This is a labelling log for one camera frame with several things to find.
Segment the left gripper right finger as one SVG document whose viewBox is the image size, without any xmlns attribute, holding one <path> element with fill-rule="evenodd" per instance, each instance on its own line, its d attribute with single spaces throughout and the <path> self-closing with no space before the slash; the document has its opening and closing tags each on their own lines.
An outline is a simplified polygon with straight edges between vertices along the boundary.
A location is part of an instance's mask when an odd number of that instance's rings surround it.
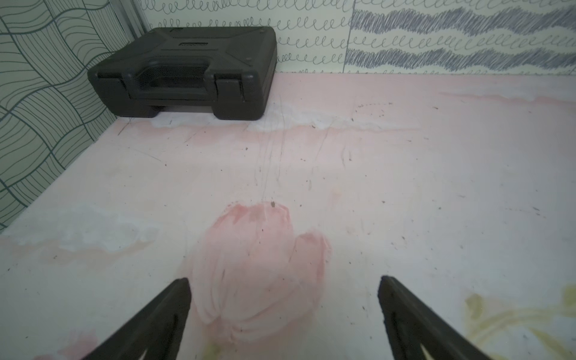
<svg viewBox="0 0 576 360">
<path fill-rule="evenodd" d="M 489 360 L 395 277 L 381 277 L 378 299 L 395 359 Z"/>
</svg>

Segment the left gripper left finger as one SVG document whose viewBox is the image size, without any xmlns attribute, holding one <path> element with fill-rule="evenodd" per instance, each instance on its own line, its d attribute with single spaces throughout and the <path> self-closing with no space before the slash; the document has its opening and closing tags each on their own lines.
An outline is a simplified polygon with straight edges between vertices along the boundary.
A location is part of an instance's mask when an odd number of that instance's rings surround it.
<svg viewBox="0 0 576 360">
<path fill-rule="evenodd" d="M 84 358 L 175 359 L 182 342 L 191 300 L 189 280 L 186 277 L 174 280 Z"/>
</svg>

